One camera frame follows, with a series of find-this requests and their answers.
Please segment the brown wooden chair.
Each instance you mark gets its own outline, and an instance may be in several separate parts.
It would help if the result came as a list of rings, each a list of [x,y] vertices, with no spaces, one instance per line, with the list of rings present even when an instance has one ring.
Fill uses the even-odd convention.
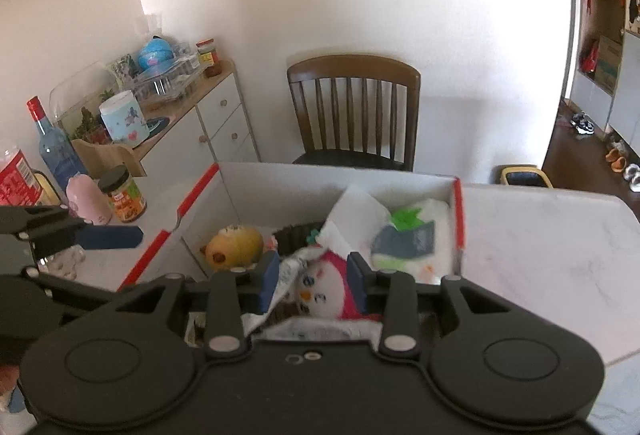
[[[374,55],[326,55],[286,72],[304,153],[295,162],[411,172],[421,74]]]

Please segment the yellow plush toy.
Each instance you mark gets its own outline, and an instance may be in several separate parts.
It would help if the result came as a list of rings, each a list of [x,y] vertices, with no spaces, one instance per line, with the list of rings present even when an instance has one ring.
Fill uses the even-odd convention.
[[[220,229],[208,244],[201,247],[201,253],[213,271],[248,267],[260,260],[262,250],[264,240],[259,231],[242,225]]]

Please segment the white tissue pack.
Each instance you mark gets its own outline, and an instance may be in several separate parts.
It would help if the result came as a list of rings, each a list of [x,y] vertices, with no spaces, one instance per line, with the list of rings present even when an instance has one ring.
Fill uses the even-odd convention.
[[[454,266],[454,229],[445,201],[426,198],[390,212],[358,188],[337,200],[317,243],[342,259],[359,253],[374,270],[399,270],[437,285]]]

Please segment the white printed canister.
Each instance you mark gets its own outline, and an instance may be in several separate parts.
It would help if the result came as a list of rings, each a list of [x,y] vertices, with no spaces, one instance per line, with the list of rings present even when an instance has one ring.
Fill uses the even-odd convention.
[[[113,143],[136,148],[150,136],[144,114],[132,91],[115,94],[105,100],[99,110]]]

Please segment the blue glass bottle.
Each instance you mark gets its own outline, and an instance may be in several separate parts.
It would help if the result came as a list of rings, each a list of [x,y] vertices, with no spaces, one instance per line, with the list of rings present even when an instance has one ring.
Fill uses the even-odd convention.
[[[35,96],[26,103],[32,120],[39,132],[39,153],[43,162],[53,175],[63,194],[70,179],[88,172],[77,155],[72,143],[63,130],[54,126],[49,120],[40,99]]]

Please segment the silver foil packet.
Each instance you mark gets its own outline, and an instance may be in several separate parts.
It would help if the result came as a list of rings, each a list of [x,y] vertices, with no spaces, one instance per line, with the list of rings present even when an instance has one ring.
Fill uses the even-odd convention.
[[[271,296],[267,311],[262,314],[246,313],[241,317],[245,335],[250,335],[258,330],[269,320],[281,303],[295,302],[293,292],[298,277],[312,262],[318,261],[324,252],[326,252],[326,249],[320,247],[320,245],[302,247],[280,263],[278,282]]]

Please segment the white side cabinet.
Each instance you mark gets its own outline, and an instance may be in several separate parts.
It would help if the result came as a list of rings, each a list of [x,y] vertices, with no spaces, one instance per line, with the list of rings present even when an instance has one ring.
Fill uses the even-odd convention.
[[[194,90],[148,113],[169,119],[165,129],[136,148],[121,144],[73,145],[90,175],[100,177],[123,164],[134,176],[147,176],[160,189],[192,185],[215,162],[258,162],[253,131],[244,108],[235,65],[225,59],[216,77],[199,77]]]

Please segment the red cardboard box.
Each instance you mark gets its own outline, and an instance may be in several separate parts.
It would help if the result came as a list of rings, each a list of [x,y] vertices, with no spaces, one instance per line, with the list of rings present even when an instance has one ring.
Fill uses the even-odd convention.
[[[447,202],[454,229],[454,266],[450,273],[459,273],[465,230],[462,187],[456,177],[224,162],[212,166],[193,187],[178,207],[176,227],[154,238],[122,286],[129,288],[168,273],[189,275],[186,259],[224,226],[254,226],[264,235],[273,236],[286,226],[324,223],[349,188],[367,192],[390,212],[426,198]],[[281,303],[256,331],[285,320],[277,314],[293,304]]]

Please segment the orange label jar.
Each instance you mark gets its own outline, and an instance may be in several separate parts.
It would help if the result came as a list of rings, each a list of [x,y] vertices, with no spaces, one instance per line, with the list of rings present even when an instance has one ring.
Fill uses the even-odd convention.
[[[98,187],[107,196],[111,209],[123,223],[135,221],[146,210],[145,198],[123,164],[105,172],[98,181]]]

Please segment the white cabinet row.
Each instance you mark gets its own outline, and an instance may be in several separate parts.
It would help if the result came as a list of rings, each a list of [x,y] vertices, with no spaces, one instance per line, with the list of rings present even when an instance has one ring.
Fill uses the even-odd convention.
[[[570,101],[639,151],[639,0],[576,0]]]

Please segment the red label plastic bottle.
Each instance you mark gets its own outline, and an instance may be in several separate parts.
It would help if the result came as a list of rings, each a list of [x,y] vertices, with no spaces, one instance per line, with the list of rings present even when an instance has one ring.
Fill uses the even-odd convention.
[[[42,187],[20,148],[1,152],[0,201],[2,206],[33,207],[41,203]]]

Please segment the pink small bottle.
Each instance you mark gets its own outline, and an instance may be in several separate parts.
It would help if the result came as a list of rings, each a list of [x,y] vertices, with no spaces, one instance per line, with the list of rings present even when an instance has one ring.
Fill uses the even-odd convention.
[[[66,197],[70,208],[80,218],[94,225],[107,225],[113,216],[104,193],[86,174],[77,174],[68,180]]]

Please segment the dark brown snack packet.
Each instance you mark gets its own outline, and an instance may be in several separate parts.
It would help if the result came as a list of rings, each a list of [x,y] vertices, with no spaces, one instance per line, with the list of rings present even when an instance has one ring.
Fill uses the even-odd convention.
[[[323,221],[314,221],[300,225],[290,225],[277,230],[273,234],[277,242],[277,250],[281,257],[288,257],[304,247],[317,243]]]

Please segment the pink plush toy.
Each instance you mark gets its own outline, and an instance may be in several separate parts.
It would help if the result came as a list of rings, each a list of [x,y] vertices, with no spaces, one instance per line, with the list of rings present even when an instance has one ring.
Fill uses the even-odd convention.
[[[310,263],[294,285],[299,314],[321,319],[361,319],[347,282],[347,264],[328,251]]]

